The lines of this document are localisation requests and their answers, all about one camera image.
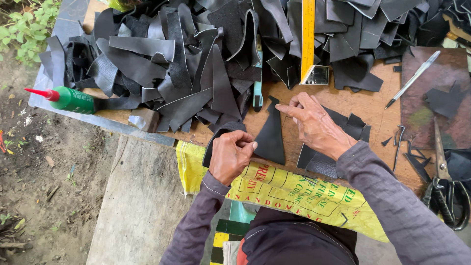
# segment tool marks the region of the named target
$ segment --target red cap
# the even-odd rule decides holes
[[[25,88],[24,90],[28,92],[32,92],[34,94],[38,94],[43,96],[46,100],[49,101],[58,101],[59,100],[59,92],[51,90],[51,89],[46,89],[45,91],[42,90],[36,90],[36,89],[30,89],[30,88]]]

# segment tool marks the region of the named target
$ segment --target dirt ground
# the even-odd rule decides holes
[[[24,217],[17,241],[32,244],[24,252],[0,248],[0,256],[7,259],[0,265],[81,265],[87,260],[119,136],[28,106],[29,93],[23,88],[33,87],[38,70],[39,65],[19,65],[13,51],[0,62],[0,130],[7,149],[14,152],[0,151],[0,213]],[[66,180],[71,171],[71,180]],[[47,192],[57,186],[47,202]]]

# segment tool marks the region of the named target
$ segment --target metal ruler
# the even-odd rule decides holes
[[[314,63],[314,18],[316,0],[302,1],[301,80]]]

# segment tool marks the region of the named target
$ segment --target wooden plank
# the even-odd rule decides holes
[[[87,264],[158,264],[189,210],[175,149],[121,136]]]
[[[106,6],[100,5],[97,0],[90,0],[89,9],[85,16],[85,25],[93,26],[94,12],[102,11]],[[396,147],[390,142],[386,147],[381,145],[381,142],[387,138],[394,136],[400,124],[400,103],[396,102],[388,109],[384,106],[400,89],[400,73],[392,71],[393,66],[399,64],[385,65],[382,60],[377,60],[371,70],[371,73],[384,80],[380,92],[360,91],[353,93],[350,90],[336,90],[334,88],[333,75],[330,76],[328,86],[308,86],[296,85],[292,90],[288,90],[282,82],[278,83],[263,83],[262,94],[264,98],[263,109],[256,113],[251,108],[247,114],[244,124],[247,127],[247,132],[253,136],[257,136],[263,124],[265,123],[268,112],[266,111],[269,105],[268,95],[274,96],[280,100],[282,104],[288,104],[292,96],[300,93],[307,92],[310,95],[315,95],[318,100],[326,107],[335,110],[345,116],[350,112],[361,117],[363,121],[372,126],[370,135],[371,149],[383,159],[391,168],[394,165],[394,158],[396,155]],[[85,92],[93,94],[94,96],[103,97],[100,90],[85,90]],[[103,111],[97,115],[112,119],[114,121],[125,123],[128,122],[130,110],[125,111]],[[302,143],[298,140],[298,129],[292,122],[291,118],[286,115],[281,115],[282,119],[282,135],[284,142],[284,152],[286,163],[284,166],[266,161],[261,158],[252,158],[252,160],[278,168],[302,174],[311,177],[320,177],[329,182],[339,183],[349,186],[348,182],[343,179],[333,180],[329,177],[324,177],[320,174],[313,172],[305,172],[303,169],[296,167]],[[186,132],[166,132],[163,135],[173,137],[178,140],[190,142],[200,146],[206,146],[211,139],[212,132],[203,124],[194,124],[190,133]],[[396,175],[398,179],[411,188],[417,195],[421,195],[424,189],[424,184],[419,175],[414,171],[410,163],[406,160],[403,153],[407,151],[405,143],[402,144],[402,149],[398,158],[398,167]],[[428,166],[429,174],[434,174],[433,167]]]

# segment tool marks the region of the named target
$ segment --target wooden workbench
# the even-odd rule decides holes
[[[97,0],[90,0],[90,4],[85,16],[83,26],[86,31],[90,31],[94,24],[95,11],[102,11],[107,6]],[[348,116],[350,112],[361,117],[364,122],[371,125],[370,134],[370,147],[371,149],[383,159],[391,168],[394,165],[394,158],[396,155],[396,148],[393,146],[393,140],[386,146],[383,147],[381,142],[394,136],[394,133],[398,130],[398,124],[400,124],[400,103],[396,102],[388,109],[384,109],[384,106],[388,101],[399,91],[400,89],[400,73],[394,73],[392,67],[398,64],[384,65],[382,60],[375,61],[375,64],[371,70],[371,73],[384,80],[384,83],[379,92],[360,91],[353,93],[350,90],[339,91],[333,86],[333,75],[330,76],[328,86],[308,86],[308,85],[297,85],[291,91],[286,88],[282,82],[278,83],[263,83],[262,95],[264,98],[263,109],[259,113],[255,113],[251,108],[244,124],[247,127],[247,132],[253,136],[257,136],[260,129],[265,123],[268,117],[267,106],[270,104],[268,95],[274,96],[280,100],[282,104],[288,104],[292,96],[299,92],[307,92],[310,95],[315,95],[319,102],[335,110],[345,116]],[[101,90],[98,89],[85,89],[84,92],[92,94],[96,97],[106,98]],[[102,116],[119,123],[127,124],[130,110],[103,110],[96,113],[98,116]],[[291,118],[285,114],[281,114],[282,121],[282,136],[284,143],[284,152],[286,163],[284,166],[266,161],[261,158],[253,157],[252,160],[266,165],[275,166],[290,172],[320,177],[330,182],[340,183],[342,185],[349,186],[346,180],[343,179],[331,179],[329,177],[315,174],[313,172],[305,172],[303,169],[296,167],[299,153],[301,151],[302,143],[298,139],[298,128]],[[180,132],[173,134],[172,132],[163,133],[164,135],[173,137],[178,140],[190,142],[200,146],[206,146],[208,141],[211,139],[213,133],[206,128],[202,123],[197,123],[192,126],[190,133]],[[398,158],[398,166],[396,169],[397,178],[407,185],[414,193],[420,196],[423,192],[425,182],[421,180],[419,175],[412,168],[410,163],[406,160],[403,153],[406,151],[406,143],[401,144],[401,151]],[[432,166],[427,166],[429,174],[434,174]]]

